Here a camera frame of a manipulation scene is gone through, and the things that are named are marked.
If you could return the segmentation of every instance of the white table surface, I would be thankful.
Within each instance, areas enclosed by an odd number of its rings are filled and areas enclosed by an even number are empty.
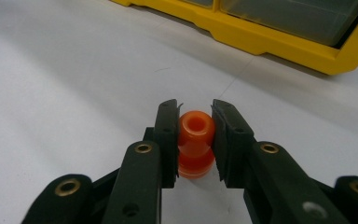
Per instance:
[[[0,1],[0,223],[53,179],[96,180],[154,125],[158,105],[234,104],[257,140],[333,186],[358,175],[358,68],[328,77],[214,41],[186,21],[107,0]],[[250,223],[216,168],[162,191],[162,223]]]

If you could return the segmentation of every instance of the black plastic part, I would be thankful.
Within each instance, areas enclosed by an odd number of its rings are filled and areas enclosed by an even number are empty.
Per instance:
[[[243,189],[243,160],[255,142],[255,134],[234,105],[213,100],[212,110],[215,125],[212,150],[220,180],[225,180],[228,188]]]
[[[176,100],[169,100],[158,106],[153,141],[161,150],[161,186],[164,189],[172,189],[178,176],[178,120],[179,107]],[[146,129],[145,137],[148,138],[149,132],[149,128]]]
[[[339,202],[337,202],[336,200],[334,189],[315,179],[312,180],[316,184],[316,186],[318,186],[318,188],[324,193],[324,195],[330,200],[330,202],[332,202],[337,207],[337,204]]]
[[[160,150],[156,143],[129,146],[106,207],[103,224],[160,223]]]
[[[269,223],[349,223],[283,147],[255,143],[249,162],[272,208]]]
[[[268,224],[272,216],[272,208],[263,190],[244,189],[243,199],[253,224]]]
[[[147,127],[145,130],[143,141],[153,141],[154,128]]]
[[[342,176],[335,185],[337,207],[351,223],[358,223],[358,176]]]
[[[64,175],[53,180],[36,198],[22,224],[82,223],[92,189],[85,175]]]
[[[93,206],[89,215],[85,217],[85,223],[101,223],[119,171],[120,169],[116,169],[92,183],[91,201]]]

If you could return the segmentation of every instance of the orange cylinder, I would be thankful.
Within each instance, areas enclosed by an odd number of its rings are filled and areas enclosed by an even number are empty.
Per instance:
[[[200,178],[208,173],[214,161],[213,119],[204,112],[189,111],[179,119],[179,125],[179,175]]]

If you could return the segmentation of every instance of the transparent drawer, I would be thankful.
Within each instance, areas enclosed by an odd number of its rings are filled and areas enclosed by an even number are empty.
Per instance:
[[[220,7],[327,46],[335,46],[358,16],[358,0],[221,0]]]

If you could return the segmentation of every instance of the orange rubber bushing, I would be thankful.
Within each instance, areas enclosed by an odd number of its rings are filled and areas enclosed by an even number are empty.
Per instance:
[[[208,173],[214,161],[213,119],[204,112],[189,111],[179,119],[179,125],[179,175],[200,178]]]

